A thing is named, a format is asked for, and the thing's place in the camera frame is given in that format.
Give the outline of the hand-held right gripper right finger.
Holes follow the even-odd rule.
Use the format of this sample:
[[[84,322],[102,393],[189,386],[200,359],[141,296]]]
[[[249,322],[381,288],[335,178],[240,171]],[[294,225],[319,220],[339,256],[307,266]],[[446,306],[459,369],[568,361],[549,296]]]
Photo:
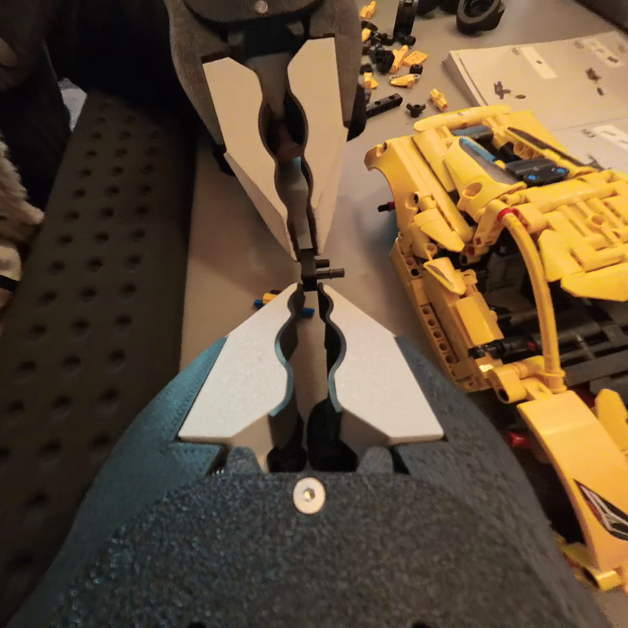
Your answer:
[[[444,439],[397,337],[328,285],[318,286],[325,325],[326,398],[309,417],[309,462],[353,472],[375,447]]]

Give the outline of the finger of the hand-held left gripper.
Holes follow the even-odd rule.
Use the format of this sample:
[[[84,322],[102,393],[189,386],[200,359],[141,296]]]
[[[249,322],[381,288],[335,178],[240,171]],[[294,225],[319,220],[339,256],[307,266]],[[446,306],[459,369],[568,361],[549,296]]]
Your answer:
[[[332,226],[347,141],[333,37],[307,40],[287,67],[288,88],[305,128],[303,164],[309,180],[313,247],[325,249]]]
[[[242,65],[225,57],[203,64],[203,73],[225,146],[225,160],[280,246],[298,261],[302,235],[302,171],[286,129],[279,126],[278,157],[268,131],[283,112],[289,55],[249,59]]]

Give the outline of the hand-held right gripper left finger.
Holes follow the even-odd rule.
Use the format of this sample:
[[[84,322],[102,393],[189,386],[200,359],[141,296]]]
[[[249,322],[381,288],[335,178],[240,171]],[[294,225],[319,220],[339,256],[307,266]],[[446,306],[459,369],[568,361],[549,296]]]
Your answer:
[[[294,283],[225,338],[178,432],[183,442],[249,448],[261,468],[296,431],[290,359],[305,302]]]

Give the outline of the yellow and black brick subassembly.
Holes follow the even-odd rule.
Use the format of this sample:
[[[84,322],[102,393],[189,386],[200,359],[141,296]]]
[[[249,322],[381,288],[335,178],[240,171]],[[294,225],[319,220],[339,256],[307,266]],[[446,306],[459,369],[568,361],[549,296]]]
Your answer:
[[[263,294],[263,297],[260,299],[256,299],[253,302],[253,307],[256,310],[259,310],[261,308],[263,308],[263,306],[267,305],[268,303],[270,303],[271,301],[273,301],[275,299],[275,297],[277,297],[280,294],[280,291],[278,290],[272,290],[270,292],[267,292],[265,294]],[[302,318],[312,318],[315,314],[315,310],[313,308],[304,306],[302,308],[301,311],[301,316]]]

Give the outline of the black brick connector with pins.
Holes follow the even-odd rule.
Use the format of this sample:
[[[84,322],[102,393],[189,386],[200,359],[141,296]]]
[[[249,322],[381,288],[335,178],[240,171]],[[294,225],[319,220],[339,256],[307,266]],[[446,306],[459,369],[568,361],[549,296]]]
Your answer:
[[[330,260],[316,255],[314,248],[300,251],[301,284],[303,291],[315,292],[318,283],[328,279],[340,279],[345,276],[344,268],[332,268]]]

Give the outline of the black brick beam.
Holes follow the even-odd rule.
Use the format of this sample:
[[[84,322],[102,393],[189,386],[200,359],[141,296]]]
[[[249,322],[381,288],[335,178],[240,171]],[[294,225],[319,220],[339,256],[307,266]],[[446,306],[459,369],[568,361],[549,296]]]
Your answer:
[[[372,119],[389,111],[395,110],[401,106],[402,102],[403,98],[398,93],[393,93],[387,97],[369,101],[365,107],[365,116],[367,120]]]

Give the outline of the pile of small brick parts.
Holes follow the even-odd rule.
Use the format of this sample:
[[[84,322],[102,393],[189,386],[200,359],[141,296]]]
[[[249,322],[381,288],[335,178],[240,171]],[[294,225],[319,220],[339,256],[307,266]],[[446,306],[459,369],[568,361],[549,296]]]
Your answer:
[[[422,1],[418,2],[416,18],[423,9],[422,4]],[[368,92],[378,88],[378,76],[389,77],[391,85],[411,87],[422,73],[428,56],[414,48],[416,37],[412,33],[395,36],[393,29],[391,33],[379,29],[373,22],[377,6],[377,1],[366,1],[358,12],[363,59],[359,70],[360,82]]]

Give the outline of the black dimpled foam mat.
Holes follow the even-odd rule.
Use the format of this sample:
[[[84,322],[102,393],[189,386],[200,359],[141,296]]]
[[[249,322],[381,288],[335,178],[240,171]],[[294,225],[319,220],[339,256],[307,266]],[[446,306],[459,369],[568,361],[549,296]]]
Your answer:
[[[179,365],[197,141],[92,92],[1,335],[1,626]]]

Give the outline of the open instruction booklet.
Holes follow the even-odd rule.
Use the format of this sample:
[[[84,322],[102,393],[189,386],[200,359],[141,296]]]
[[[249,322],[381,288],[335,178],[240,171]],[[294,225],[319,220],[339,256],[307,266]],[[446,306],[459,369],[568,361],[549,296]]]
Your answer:
[[[530,109],[583,162],[627,172],[627,34],[451,51],[444,67],[475,106]]]

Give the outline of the yellow toy brick car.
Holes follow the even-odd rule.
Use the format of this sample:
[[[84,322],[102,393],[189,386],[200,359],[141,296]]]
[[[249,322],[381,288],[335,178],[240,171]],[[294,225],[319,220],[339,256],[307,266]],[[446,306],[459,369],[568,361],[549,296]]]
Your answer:
[[[553,475],[558,534],[599,569],[627,562],[627,175],[503,105],[419,120],[364,163],[439,366],[509,407],[498,428]]]

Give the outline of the yellow brick panel piece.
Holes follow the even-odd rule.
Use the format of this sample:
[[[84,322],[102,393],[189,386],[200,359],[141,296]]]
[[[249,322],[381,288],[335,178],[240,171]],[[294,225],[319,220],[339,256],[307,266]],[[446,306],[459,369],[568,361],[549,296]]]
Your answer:
[[[577,579],[589,583],[602,592],[620,589],[627,595],[627,562],[614,568],[594,566],[588,548],[582,543],[569,543],[557,532],[553,533],[559,550],[573,569]]]

